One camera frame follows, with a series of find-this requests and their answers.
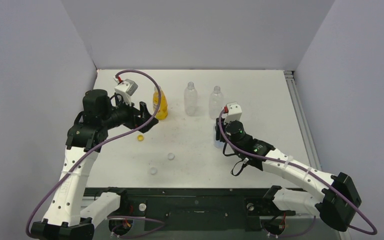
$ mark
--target white table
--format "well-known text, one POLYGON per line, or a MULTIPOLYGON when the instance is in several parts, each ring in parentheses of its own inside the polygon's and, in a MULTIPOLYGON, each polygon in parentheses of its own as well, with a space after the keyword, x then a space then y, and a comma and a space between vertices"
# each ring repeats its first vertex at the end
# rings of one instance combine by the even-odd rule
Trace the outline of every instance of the white table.
MULTIPOLYGON (((113 76, 120 70, 100 70, 94 89, 109 95, 116 86, 113 76)), ((213 146, 215 120, 209 118, 208 101, 214 86, 221 86, 225 103, 238 102, 245 131, 266 141, 287 155, 309 165, 303 138, 287 82, 281 70, 143 70, 162 87, 168 101, 168 117, 144 134, 108 143, 93 165, 87 187, 123 188, 270 188, 297 187, 281 177, 248 166, 234 177, 230 171, 240 159, 225 157, 213 146), (198 116, 187 116, 183 94, 188 82, 198 91, 198 116), (168 160, 167 154, 175 159, 168 160), (150 168, 158 172, 150 174, 150 168)), ((147 104, 150 113, 154 85, 146 77, 125 73, 122 79, 135 81, 139 88, 132 101, 147 104)), ((109 131, 113 137, 128 131, 120 126, 109 131)))

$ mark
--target white wall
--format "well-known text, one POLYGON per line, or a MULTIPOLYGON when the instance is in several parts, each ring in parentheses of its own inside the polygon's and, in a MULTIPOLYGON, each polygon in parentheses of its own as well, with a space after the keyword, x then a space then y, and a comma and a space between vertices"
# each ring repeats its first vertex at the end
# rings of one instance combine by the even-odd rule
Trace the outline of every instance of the white wall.
POLYGON ((28 239, 94 69, 60 1, 0 0, 0 240, 28 239))
POLYGON ((99 69, 297 68, 334 0, 61 0, 99 69))
POLYGON ((378 227, 353 239, 384 240, 384 1, 336 0, 295 76, 323 170, 353 178, 378 227))

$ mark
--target orange juice bottle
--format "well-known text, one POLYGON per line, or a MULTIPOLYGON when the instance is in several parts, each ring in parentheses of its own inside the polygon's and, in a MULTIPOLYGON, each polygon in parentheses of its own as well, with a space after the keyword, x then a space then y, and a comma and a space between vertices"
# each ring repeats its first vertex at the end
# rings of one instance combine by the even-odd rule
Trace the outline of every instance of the orange juice bottle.
MULTIPOLYGON (((159 105, 159 110, 156 113, 155 117, 158 120, 164 120, 167 118, 167 115, 169 114, 169 109, 167 105, 166 95, 164 95, 164 92, 161 89, 161 86, 159 86, 159 90, 161 91, 161 104, 159 105)), ((157 104, 158 104, 158 91, 157 91, 157 87, 155 87, 154 93, 153 93, 153 99, 152 99, 152 105, 153 105, 154 111, 157 108, 157 104)))

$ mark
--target purple cable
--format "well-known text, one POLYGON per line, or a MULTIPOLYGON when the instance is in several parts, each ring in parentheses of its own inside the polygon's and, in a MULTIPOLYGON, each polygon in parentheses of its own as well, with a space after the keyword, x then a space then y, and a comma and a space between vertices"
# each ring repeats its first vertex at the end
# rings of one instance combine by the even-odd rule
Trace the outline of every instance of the purple cable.
MULTIPOLYGON (((276 158, 271 158, 271 157, 266 157, 266 156, 260 156, 260 155, 256 155, 256 154, 252 154, 252 153, 249 153, 249 152, 246 152, 244 150, 241 150, 239 149, 237 146, 235 146, 227 137, 226 137, 226 134, 224 133, 224 131, 222 131, 223 129, 223 125, 222 125, 222 115, 225 113, 224 110, 222 110, 220 112, 220 115, 218 116, 218 127, 221 129, 220 133, 221 135, 223 136, 223 138, 226 140, 226 143, 228 143, 230 145, 230 147, 242 154, 245 154, 247 156, 250 156, 250 157, 253 157, 253 158, 257 158, 257 159, 262 159, 262 160, 270 160, 270 161, 273 161, 273 162, 277 162, 277 163, 281 163, 281 164, 284 164, 286 163, 285 160, 280 160, 280 159, 276 159, 276 158)), ((307 172, 307 169, 303 166, 300 166, 298 164, 295 164, 293 162, 290 162, 289 163, 289 166, 293 166, 293 167, 296 167, 304 172, 307 172)), ((367 231, 367 230, 363 230, 361 228, 358 228, 356 226, 351 226, 349 225, 348 227, 351 228, 351 229, 354 229, 354 230, 357 230, 359 232, 362 232, 364 234, 368 234, 368 235, 376 235, 378 234, 378 230, 376 229, 375 225, 362 213, 362 211, 360 211, 360 209, 358 209, 358 207, 356 207, 350 200, 348 200, 348 198, 346 198, 342 193, 340 193, 338 190, 336 190, 334 187, 332 187, 331 185, 329 185, 329 183, 327 183, 326 181, 324 181, 323 179, 321 179, 319 176, 317 176, 316 174, 314 174, 313 172, 309 171, 308 174, 310 176, 312 176, 313 178, 315 178, 316 180, 318 180, 319 182, 321 182, 322 184, 324 184, 326 187, 328 187, 330 190, 332 190, 335 194, 337 194, 341 199, 343 199, 348 205, 351 206, 352 209, 354 209, 354 211, 356 213, 358 213, 358 215, 361 216, 361 218, 371 227, 371 229, 373 231, 367 231)))
MULTIPOLYGON (((148 232, 144 232, 144 233, 141 233, 141 234, 138 234, 138 235, 134 235, 134 236, 124 236, 124 235, 115 234, 120 239, 137 239, 137 238, 146 236, 148 234, 154 233, 154 232, 156 232, 156 231, 158 231, 158 230, 160 230, 160 229, 162 229, 162 228, 164 228, 166 226, 166 223, 163 222, 163 221, 160 221, 160 220, 157 220, 157 219, 152 219, 152 218, 139 217, 139 216, 108 216, 107 219, 133 219, 133 220, 143 220, 143 221, 148 221, 148 222, 162 224, 161 226, 156 227, 156 228, 154 228, 154 229, 152 229, 152 230, 150 230, 148 232)), ((115 226, 111 230, 111 233, 114 233, 114 231, 116 229, 118 229, 119 227, 121 227, 121 226, 122 226, 122 224, 115 226)))
POLYGON ((264 230, 265 230, 266 233, 270 233, 270 236, 271 236, 271 237, 276 237, 276 236, 277 236, 278 239, 295 238, 295 237, 299 237, 299 236, 302 236, 302 235, 304 235, 304 234, 310 232, 311 229, 314 228, 314 225, 316 225, 316 216, 314 216, 314 218, 312 219, 312 223, 311 223, 311 225, 310 225, 305 231, 300 232, 300 233, 289 234, 289 235, 274 235, 274 234, 270 233, 269 231, 267 231, 267 229, 264 228, 264 230))
POLYGON ((61 184, 63 184, 63 182, 65 182, 65 180, 67 180, 67 178, 70 176, 70 174, 77 168, 77 166, 79 164, 81 164, 83 162, 83 160, 85 160, 91 153, 93 153, 95 150, 99 149, 100 147, 102 147, 103 145, 109 143, 109 142, 112 142, 116 139, 119 139, 119 138, 122 138, 122 137, 125 137, 129 134, 132 134, 138 130, 141 130, 142 128, 144 128, 146 125, 148 125, 152 119, 155 117, 155 115, 157 115, 157 112, 158 112, 158 109, 160 109, 160 104, 161 104, 161 90, 160 90, 160 87, 158 86, 157 82, 148 74, 142 72, 142 71, 138 71, 138 70, 134 70, 134 69, 127 69, 127 70, 123 70, 123 71, 120 71, 119 73, 116 74, 116 76, 118 77, 120 74, 124 74, 124 73, 137 73, 137 74, 140 74, 140 75, 143 75, 145 77, 147 77, 149 80, 151 80, 151 82, 155 85, 157 91, 158 91, 158 104, 156 105, 156 108, 155 108, 155 111, 154 113, 152 114, 152 116, 146 121, 144 122, 142 125, 138 126, 137 128, 135 129, 132 129, 128 132, 125 132, 123 134, 120 134, 120 135, 117 135, 117 136, 114 136, 114 137, 111 137, 101 143, 99 143, 98 145, 92 147, 88 152, 86 152, 71 168, 70 170, 68 170, 68 173, 63 176, 61 178, 61 180, 59 180, 52 188, 51 190, 42 198, 42 200, 40 200, 40 202, 37 204, 37 206, 34 208, 33 212, 30 214, 30 216, 28 217, 28 220, 27 220, 27 224, 25 226, 25 234, 27 234, 27 236, 29 236, 30 238, 34 239, 35 236, 32 235, 32 233, 30 232, 30 224, 32 223, 32 220, 34 218, 34 216, 36 215, 36 213, 38 212, 39 208, 44 204, 44 202, 52 195, 52 193, 55 192, 55 190, 57 190, 57 188, 59 186, 61 186, 61 184))

